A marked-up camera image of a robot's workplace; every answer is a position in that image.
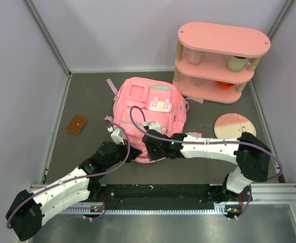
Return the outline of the pink student backpack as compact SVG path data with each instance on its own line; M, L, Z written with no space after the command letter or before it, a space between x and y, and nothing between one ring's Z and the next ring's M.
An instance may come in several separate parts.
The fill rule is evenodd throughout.
M144 136L131 122L130 108L138 106L143 110L147 122L157 122L161 133L170 137L174 133L182 133L187 119L189 103L177 88L167 82L132 77L124 81L118 90L111 79L106 80L114 93L113 116L105 120L123 127L129 136L132 147L142 151L135 161L149 164L148 152L142 142Z

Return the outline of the brown leather card wallet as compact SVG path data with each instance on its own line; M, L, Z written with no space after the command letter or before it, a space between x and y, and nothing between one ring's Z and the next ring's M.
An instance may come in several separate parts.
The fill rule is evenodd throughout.
M87 121L88 121L87 117L77 114L73 117L73 119L67 126L66 131L72 134L78 135L84 128Z

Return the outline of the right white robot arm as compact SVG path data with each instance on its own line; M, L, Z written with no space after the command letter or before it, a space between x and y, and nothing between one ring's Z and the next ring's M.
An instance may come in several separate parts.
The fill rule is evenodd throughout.
M208 197L221 203L239 198L252 182L268 180L271 150L249 132L233 139L200 138L188 134L167 137L156 130L148 130L142 139L150 160L161 158L207 158L236 165L222 186L209 189Z

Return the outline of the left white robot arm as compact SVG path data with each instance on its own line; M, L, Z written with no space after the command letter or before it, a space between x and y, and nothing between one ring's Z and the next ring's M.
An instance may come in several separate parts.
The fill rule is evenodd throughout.
M34 192L26 189L14 198L6 220L20 241L35 236L55 215L84 200L97 200L101 189L99 180L112 166L130 163L141 150L124 143L102 143L97 151L61 179Z

